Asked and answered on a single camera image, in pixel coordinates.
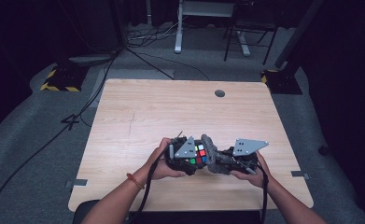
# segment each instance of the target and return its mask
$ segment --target cable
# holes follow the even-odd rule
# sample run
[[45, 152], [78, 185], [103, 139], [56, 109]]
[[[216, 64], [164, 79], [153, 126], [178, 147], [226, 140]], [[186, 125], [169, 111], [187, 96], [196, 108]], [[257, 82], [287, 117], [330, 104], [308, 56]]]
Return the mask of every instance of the cable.
[[82, 115], [81, 115], [81, 114], [80, 114], [80, 120], [81, 120], [84, 124], [86, 124], [86, 126], [91, 127], [91, 125], [90, 125], [90, 124], [88, 124], [88, 123], [86, 123], [86, 121], [84, 121], [84, 119], [83, 119], [83, 117], [82, 117]]
[[[130, 48], [140, 48], [140, 47], [147, 47], [149, 46], [150, 44], [152, 44], [153, 42], [155, 42], [156, 40], [163, 40], [167, 37], [169, 37], [170, 35], [176, 35], [176, 33], [171, 33], [171, 34], [167, 34], [169, 31], [171, 31], [173, 28], [175, 28], [176, 26], [178, 25], [178, 22], [176, 22], [175, 24], [173, 24], [171, 27], [169, 28], [165, 28], [166, 31], [162, 32], [162, 34], [159, 35], [159, 28], [157, 30], [156, 33], [154, 34], [150, 34], [150, 32], [153, 30], [153, 29], [150, 29], [149, 32], [147, 32], [145, 35], [141, 35], [141, 32], [140, 31], [131, 31], [133, 33], [135, 32], [138, 32], [139, 36], [132, 36], [130, 38], [128, 38], [128, 43], [127, 43], [127, 46], [130, 47]], [[134, 43], [130, 43], [130, 40], [135, 40], [135, 39], [142, 39], [141, 41], [141, 44], [134, 44]]]
[[260, 161], [258, 161], [259, 165], [258, 168], [263, 173], [263, 206], [261, 208], [261, 218], [260, 222], [264, 224], [265, 218], [266, 218], [266, 211], [267, 211], [267, 186], [269, 184], [269, 176], [267, 176], [266, 172], [264, 172], [263, 167], [260, 164]]
[[92, 96], [92, 98], [83, 106], [83, 108], [80, 110], [80, 112], [76, 115], [73, 116], [72, 120], [66, 124], [58, 133], [56, 133], [43, 147], [41, 147], [39, 150], [37, 150], [33, 155], [31, 155], [25, 162], [23, 162], [8, 178], [7, 181], [4, 182], [4, 184], [1, 186], [0, 188], [0, 194], [2, 192], [2, 190], [5, 188], [5, 186], [8, 184], [8, 182], [19, 172], [19, 170], [21, 170], [32, 158], [34, 158], [37, 154], [39, 154], [41, 151], [43, 151], [43, 149], [45, 149], [48, 145], [50, 145], [61, 133], [63, 133], [63, 131], [65, 131], [72, 123], [74, 123], [74, 121], [80, 117], [80, 115], [89, 107], [89, 105], [94, 101], [94, 99], [97, 97], [97, 95], [100, 92], [100, 89], [103, 88], [106, 77], [107, 77], [107, 73], [109, 72], [109, 68], [112, 65], [112, 63], [115, 61], [115, 59], [117, 58], [117, 55], [115, 55], [115, 57], [112, 59], [112, 61], [110, 63], [108, 63], [107, 69], [105, 71], [105, 75], [104, 75], [104, 79], [100, 85], [100, 87], [98, 88], [97, 92]]
[[141, 205], [139, 205], [139, 208], [136, 211], [135, 215], [131, 219], [127, 220], [127, 223], [128, 224], [132, 224], [139, 217], [139, 215], [141, 215], [142, 210], [144, 209], [145, 203], [147, 202], [147, 196], [149, 195], [150, 184], [152, 182], [152, 176], [155, 173], [156, 167], [158, 166], [159, 161], [161, 160], [162, 155], [164, 155], [165, 151], [169, 149], [169, 146], [170, 145], [168, 145], [161, 152], [161, 154], [156, 158], [156, 160], [150, 166], [149, 172], [147, 173], [147, 187], [145, 188], [144, 198], [142, 199]]
[[139, 59], [141, 59], [143, 62], [147, 63], [149, 66], [155, 68], [156, 70], [158, 70], [159, 72], [165, 74], [167, 77], [169, 77], [170, 79], [174, 80], [173, 77], [170, 77], [168, 74], [166, 74], [165, 72], [163, 72], [160, 68], [156, 67], [155, 65], [149, 63], [147, 60], [143, 59], [141, 56], [139, 56], [137, 53], [135, 53], [134, 51], [130, 50], [129, 48], [126, 48], [128, 51], [130, 51], [133, 55], [135, 55], [136, 57], [138, 57]]
[[207, 76], [204, 72], [202, 72], [202, 70], [200, 70], [200, 69], [198, 69], [198, 68], [196, 68], [196, 67], [193, 67], [193, 66], [191, 66], [191, 65], [188, 65], [188, 64], [186, 64], [186, 63], [180, 63], [180, 62], [176, 62], [176, 61], [169, 60], [169, 59], [164, 59], [164, 58], [162, 58], [162, 57], [153, 56], [153, 55], [146, 54], [146, 53], [139, 53], [139, 52], [136, 52], [136, 54], [143, 54], [143, 55], [147, 55], [148, 57], [157, 58], [157, 59], [162, 59], [162, 60], [165, 60], [165, 61], [167, 61], [167, 62], [171, 62], [171, 63], [179, 63], [179, 64], [185, 65], [185, 66], [187, 66], [187, 67], [191, 67], [191, 68], [196, 69], [197, 71], [199, 71], [201, 74], [203, 74], [203, 76], [205, 76], [205, 77], [206, 77], [206, 79], [209, 81], [209, 77], [208, 77], [208, 76]]

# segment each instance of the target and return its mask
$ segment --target hand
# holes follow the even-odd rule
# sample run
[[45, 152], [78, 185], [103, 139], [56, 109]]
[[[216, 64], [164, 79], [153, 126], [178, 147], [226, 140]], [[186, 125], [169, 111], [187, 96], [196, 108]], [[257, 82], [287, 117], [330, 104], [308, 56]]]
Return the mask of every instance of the hand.
[[[260, 155], [260, 153], [258, 151], [256, 151], [256, 153], [257, 153], [259, 162], [260, 162], [264, 172], [266, 172], [267, 176], [269, 176], [269, 179], [272, 178], [269, 167], [267, 166], [267, 163], [264, 160], [263, 156]], [[237, 177], [241, 180], [247, 180], [253, 186], [256, 186], [258, 188], [263, 188], [263, 172], [259, 168], [256, 169], [255, 175], [246, 175], [246, 174], [238, 172], [238, 171], [231, 171], [231, 175], [234, 175], [235, 177]]]
[[[168, 145], [170, 145], [171, 139], [169, 138], [163, 138], [160, 142], [160, 145], [155, 148], [155, 150], [152, 152], [152, 154], [147, 159], [147, 162], [145, 163], [144, 167], [146, 166], [149, 170], [150, 166], [153, 164], [153, 162], [159, 157], [159, 155], [164, 151]], [[172, 170], [170, 167], [167, 166], [164, 160], [164, 156], [161, 156], [161, 159], [159, 160], [158, 166], [156, 167], [155, 172], [153, 173], [152, 179], [163, 179], [167, 176], [170, 177], [180, 177], [185, 176], [185, 172], [182, 171], [175, 171]]]

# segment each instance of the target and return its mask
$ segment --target red bracelet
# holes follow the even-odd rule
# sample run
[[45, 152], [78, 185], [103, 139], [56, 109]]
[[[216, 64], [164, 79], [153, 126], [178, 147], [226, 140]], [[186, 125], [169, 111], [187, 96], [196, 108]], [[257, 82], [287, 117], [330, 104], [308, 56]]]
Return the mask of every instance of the red bracelet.
[[132, 174], [127, 173], [127, 178], [128, 178], [129, 180], [132, 180], [132, 181], [135, 183], [135, 185], [136, 185], [136, 186], [138, 186], [138, 188], [140, 188], [140, 189], [145, 189], [145, 187], [144, 187], [144, 186], [140, 185], [140, 184], [138, 183], [138, 181], [136, 181], [136, 179], [133, 177], [133, 175], [132, 175]]

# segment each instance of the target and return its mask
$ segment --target wooden table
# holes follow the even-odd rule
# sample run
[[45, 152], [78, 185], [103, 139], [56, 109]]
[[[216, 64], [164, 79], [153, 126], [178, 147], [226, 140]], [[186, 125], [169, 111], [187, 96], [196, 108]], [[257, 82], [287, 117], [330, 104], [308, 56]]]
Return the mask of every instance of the wooden table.
[[[217, 97], [216, 90], [225, 92]], [[218, 149], [237, 138], [268, 141], [260, 150], [272, 174], [309, 207], [313, 199], [300, 171], [272, 97], [262, 83], [109, 79], [105, 84], [77, 173], [86, 186], [74, 186], [69, 209], [101, 199], [147, 160], [161, 139], [212, 138]], [[142, 202], [144, 190], [131, 210]], [[206, 168], [195, 175], [152, 181], [144, 211], [258, 210], [262, 189]], [[276, 208], [269, 200], [268, 208]]]

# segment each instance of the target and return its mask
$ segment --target metal bracket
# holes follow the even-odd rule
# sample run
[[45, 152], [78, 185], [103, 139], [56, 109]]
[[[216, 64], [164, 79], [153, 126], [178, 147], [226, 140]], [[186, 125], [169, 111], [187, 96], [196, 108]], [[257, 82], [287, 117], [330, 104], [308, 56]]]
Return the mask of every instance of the metal bracket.
[[269, 146], [268, 142], [249, 139], [237, 139], [235, 141], [233, 156], [247, 156], [263, 147]]
[[75, 179], [74, 181], [67, 180], [64, 187], [66, 189], [72, 189], [74, 186], [86, 186], [87, 179]]
[[311, 179], [311, 176], [304, 173], [303, 171], [291, 171], [290, 173], [292, 174], [293, 177], [303, 176], [304, 179]]
[[182, 145], [182, 147], [175, 153], [176, 158], [193, 158], [196, 157], [196, 150], [194, 149], [194, 138], [191, 136]]

